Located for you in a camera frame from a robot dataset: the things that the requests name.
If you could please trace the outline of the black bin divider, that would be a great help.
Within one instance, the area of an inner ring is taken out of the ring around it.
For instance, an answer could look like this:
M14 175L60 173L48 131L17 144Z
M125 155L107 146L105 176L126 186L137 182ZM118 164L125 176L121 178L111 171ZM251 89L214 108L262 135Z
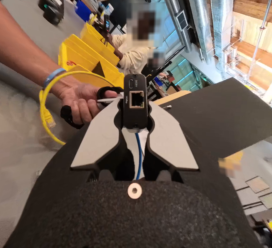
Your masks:
M93 68L91 72L105 78L104 71L100 61L96 64L96 66Z

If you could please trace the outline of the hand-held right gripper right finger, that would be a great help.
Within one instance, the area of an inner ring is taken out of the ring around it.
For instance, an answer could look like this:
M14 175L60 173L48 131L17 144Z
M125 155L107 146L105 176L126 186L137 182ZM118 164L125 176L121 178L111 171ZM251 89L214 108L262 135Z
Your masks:
M179 122L152 101L148 108L148 135L143 161L145 180L155 181L161 171L167 171L171 180L181 181L180 171L199 171Z

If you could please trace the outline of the blue wristband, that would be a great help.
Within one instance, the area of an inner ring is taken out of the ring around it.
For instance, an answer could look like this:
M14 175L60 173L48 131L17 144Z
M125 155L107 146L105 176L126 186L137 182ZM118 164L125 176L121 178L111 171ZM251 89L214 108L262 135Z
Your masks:
M56 76L60 75L63 72L66 72L64 68L58 68L54 70L50 75L48 75L48 77L44 81L43 89L45 89Z

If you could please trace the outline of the black device with screen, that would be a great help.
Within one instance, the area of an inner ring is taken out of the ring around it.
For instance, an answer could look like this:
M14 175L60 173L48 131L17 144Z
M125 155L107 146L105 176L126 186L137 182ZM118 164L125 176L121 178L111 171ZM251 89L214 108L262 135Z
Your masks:
M64 0L39 0L38 7L43 11L43 17L52 25L58 26L64 18Z

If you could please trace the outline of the black ethernet port adapter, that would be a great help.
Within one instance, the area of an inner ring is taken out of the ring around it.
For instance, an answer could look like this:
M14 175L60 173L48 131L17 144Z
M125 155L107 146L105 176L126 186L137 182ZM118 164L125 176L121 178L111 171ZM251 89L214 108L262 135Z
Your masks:
M123 124L129 130L147 127L147 83L143 74L128 74L124 77Z

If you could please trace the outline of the blue plastic bin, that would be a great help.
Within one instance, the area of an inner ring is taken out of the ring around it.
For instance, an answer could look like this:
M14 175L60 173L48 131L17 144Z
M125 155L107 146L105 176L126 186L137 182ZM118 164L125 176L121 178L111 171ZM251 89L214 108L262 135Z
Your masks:
M90 15L92 14L91 10L81 0L76 0L75 13L84 22L88 22L89 18L90 18Z

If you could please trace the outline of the black panel with wooden rim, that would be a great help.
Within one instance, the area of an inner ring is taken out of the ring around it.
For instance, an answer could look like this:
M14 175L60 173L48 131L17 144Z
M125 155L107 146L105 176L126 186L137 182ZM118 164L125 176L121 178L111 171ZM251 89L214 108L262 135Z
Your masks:
M272 110L234 78L159 104L180 123L193 149L218 160L272 135Z

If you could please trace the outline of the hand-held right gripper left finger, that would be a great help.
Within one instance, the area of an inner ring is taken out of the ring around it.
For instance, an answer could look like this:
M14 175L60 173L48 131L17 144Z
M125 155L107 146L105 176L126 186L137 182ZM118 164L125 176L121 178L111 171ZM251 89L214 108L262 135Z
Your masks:
M117 98L90 123L70 165L71 171L108 170L118 181L135 176L134 157L128 149L123 128L123 99Z

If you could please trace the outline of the person's left forearm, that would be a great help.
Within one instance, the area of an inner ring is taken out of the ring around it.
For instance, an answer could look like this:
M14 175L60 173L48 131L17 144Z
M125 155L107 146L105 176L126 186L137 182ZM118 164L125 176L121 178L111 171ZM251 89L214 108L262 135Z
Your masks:
M0 62L43 86L59 66L22 30L0 4Z

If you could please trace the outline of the person's left hand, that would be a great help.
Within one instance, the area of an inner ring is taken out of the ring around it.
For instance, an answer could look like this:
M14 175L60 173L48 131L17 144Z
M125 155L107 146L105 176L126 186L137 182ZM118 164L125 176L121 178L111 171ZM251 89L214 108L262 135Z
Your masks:
M62 106L70 106L75 124L90 123L100 108L97 104L99 88L81 83L72 76L60 79L51 88L51 92L61 100Z

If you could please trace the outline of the grey round pipe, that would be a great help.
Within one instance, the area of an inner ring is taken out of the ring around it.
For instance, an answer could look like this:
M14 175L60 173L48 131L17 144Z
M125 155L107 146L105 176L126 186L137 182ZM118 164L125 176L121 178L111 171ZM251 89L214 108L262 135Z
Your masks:
M188 21L184 8L180 5L179 0L164 0L169 14L173 21L174 27L178 34L179 40L185 47L185 52L192 51L192 44L188 34Z

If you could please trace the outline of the silver air duct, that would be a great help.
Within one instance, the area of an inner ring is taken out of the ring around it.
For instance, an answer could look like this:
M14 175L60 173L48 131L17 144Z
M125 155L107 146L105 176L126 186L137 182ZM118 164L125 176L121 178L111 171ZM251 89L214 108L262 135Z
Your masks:
M207 0L189 0L196 33L199 39L200 53L209 64L213 57L213 42Z
M218 58L216 68L220 71L225 70L226 47L230 45L233 0L211 0L211 11L213 18L213 34L215 55Z

